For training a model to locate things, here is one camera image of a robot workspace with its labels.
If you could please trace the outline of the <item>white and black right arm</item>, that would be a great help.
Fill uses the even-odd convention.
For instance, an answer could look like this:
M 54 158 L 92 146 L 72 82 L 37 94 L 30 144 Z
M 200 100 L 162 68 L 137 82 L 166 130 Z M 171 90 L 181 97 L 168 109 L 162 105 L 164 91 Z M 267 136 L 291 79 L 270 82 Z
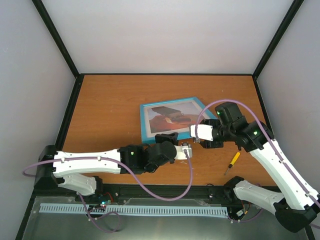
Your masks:
M 320 212 L 320 194 L 294 168 L 273 132 L 256 116 L 253 122 L 247 122 L 239 101 L 223 99 L 213 104 L 217 118 L 198 118 L 190 127 L 190 135 L 205 149 L 235 143 L 263 166 L 280 190 L 267 190 L 235 176 L 224 185 L 227 196 L 267 210 L 292 233 L 310 225 Z

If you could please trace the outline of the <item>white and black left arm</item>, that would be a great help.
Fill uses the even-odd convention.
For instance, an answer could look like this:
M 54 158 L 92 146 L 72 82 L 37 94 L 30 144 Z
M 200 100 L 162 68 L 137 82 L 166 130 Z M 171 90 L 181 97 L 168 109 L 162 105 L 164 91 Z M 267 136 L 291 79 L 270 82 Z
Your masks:
M 130 144 L 104 152 L 70 153 L 47 145 L 38 158 L 34 188 L 65 188 L 96 202 L 104 195 L 103 180 L 88 177 L 87 173 L 154 173 L 160 166 L 178 159 L 178 143 L 178 133 L 174 132 L 156 134 L 153 145 Z

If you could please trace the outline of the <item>blue wooden picture frame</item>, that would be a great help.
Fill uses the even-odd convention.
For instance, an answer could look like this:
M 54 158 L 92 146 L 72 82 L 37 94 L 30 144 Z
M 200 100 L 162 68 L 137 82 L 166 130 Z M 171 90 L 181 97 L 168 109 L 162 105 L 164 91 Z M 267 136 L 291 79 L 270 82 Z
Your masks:
M 205 108 L 205 105 L 197 98 L 197 97 L 187 97 L 187 98 L 180 98 L 180 99 L 174 99 L 174 100 L 166 100 L 166 101 L 159 101 L 159 102 L 153 102 L 153 103 L 145 103 L 140 105 L 140 129 L 141 129 L 141 140 L 143 143 L 146 144 L 153 144 L 155 143 L 155 135 L 157 134 L 172 134 L 168 132 L 161 132 L 157 134 L 150 134 L 149 133 L 149 124 L 147 123 L 147 113 L 146 109 L 151 106 L 157 106 L 160 104 L 168 104 L 168 103 L 176 103 L 176 102 L 184 102 L 184 101 L 195 101 L 202 110 Z M 173 132 L 178 133 L 178 140 L 186 140 L 190 139 L 190 128 L 187 131 L 184 132 Z

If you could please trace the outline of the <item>yellow handled screwdriver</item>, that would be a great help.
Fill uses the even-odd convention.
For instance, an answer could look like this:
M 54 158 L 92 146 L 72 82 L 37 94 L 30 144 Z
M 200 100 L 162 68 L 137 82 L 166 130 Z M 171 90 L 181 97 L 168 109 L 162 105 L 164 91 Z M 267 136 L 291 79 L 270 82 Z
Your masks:
M 240 157 L 241 153 L 237 152 L 234 157 L 232 158 L 232 160 L 230 161 L 227 170 L 225 171 L 224 175 L 226 176 L 229 172 L 229 170 L 235 165 L 236 161 L 238 160 L 238 158 Z

